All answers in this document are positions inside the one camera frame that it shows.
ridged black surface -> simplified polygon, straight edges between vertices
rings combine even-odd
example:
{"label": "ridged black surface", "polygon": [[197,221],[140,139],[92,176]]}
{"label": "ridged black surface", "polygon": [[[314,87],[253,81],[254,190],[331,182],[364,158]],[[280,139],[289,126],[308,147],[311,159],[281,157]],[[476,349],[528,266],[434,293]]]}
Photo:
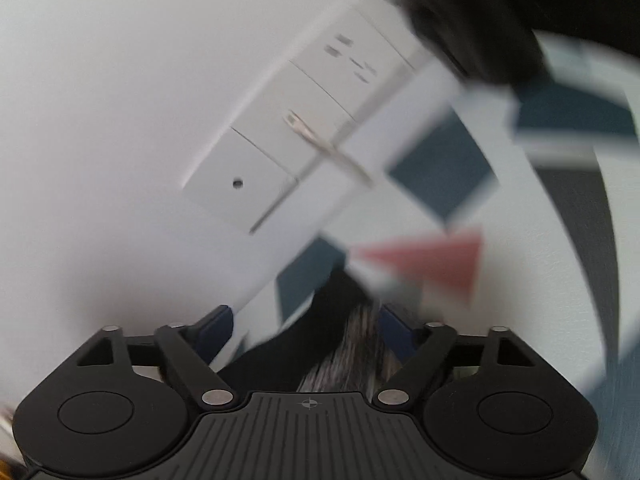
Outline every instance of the ridged black surface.
{"label": "ridged black surface", "polygon": [[[35,480],[54,477],[38,473]],[[173,456],[131,480],[476,480],[436,455],[408,416],[360,394],[254,394],[204,416]],[[567,475],[560,480],[577,480]]]}

wall socket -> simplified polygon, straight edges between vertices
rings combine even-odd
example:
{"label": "wall socket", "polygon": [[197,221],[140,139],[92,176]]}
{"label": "wall socket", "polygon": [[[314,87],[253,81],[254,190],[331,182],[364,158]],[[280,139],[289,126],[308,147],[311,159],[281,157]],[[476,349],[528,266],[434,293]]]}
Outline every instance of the wall socket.
{"label": "wall socket", "polygon": [[414,70],[433,59],[433,53],[418,40],[396,0],[362,0],[356,9]]}
{"label": "wall socket", "polygon": [[356,10],[348,10],[292,62],[356,120],[412,71]]}
{"label": "wall socket", "polygon": [[318,150],[295,135],[284,121],[289,110],[304,117],[322,139],[333,142],[353,121],[309,76],[287,63],[255,97],[233,128],[281,165],[300,176],[318,157]]}
{"label": "wall socket", "polygon": [[245,233],[296,183],[267,155],[227,130],[184,186],[184,193]]}

white wall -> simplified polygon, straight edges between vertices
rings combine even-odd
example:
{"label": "white wall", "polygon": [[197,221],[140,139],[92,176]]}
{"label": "white wall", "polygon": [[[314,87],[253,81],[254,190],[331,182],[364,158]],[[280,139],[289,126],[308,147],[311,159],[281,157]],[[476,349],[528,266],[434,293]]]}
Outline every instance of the white wall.
{"label": "white wall", "polygon": [[340,1],[0,0],[0,399],[105,324],[241,304],[313,234],[245,237],[180,188]]}

crosshair marking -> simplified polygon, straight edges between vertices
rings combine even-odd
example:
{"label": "crosshair marking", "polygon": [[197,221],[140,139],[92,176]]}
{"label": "crosshair marking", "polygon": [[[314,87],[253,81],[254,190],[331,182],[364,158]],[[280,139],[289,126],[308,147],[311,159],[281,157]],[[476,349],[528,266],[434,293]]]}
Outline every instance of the crosshair marking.
{"label": "crosshair marking", "polygon": [[304,406],[306,409],[310,410],[311,408],[316,407],[318,404],[322,404],[322,402],[318,402],[317,400],[313,400],[311,397],[309,397],[308,399],[300,402],[300,404],[302,404],[302,406]]}

red triangle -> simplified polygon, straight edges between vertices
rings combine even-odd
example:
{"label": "red triangle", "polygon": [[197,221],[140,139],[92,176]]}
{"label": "red triangle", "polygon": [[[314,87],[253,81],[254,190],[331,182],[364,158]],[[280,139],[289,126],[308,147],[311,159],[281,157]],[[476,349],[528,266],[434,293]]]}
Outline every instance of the red triangle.
{"label": "red triangle", "polygon": [[400,240],[352,251],[356,258],[392,268],[402,277],[432,282],[471,296],[482,247],[479,232],[429,240]]}

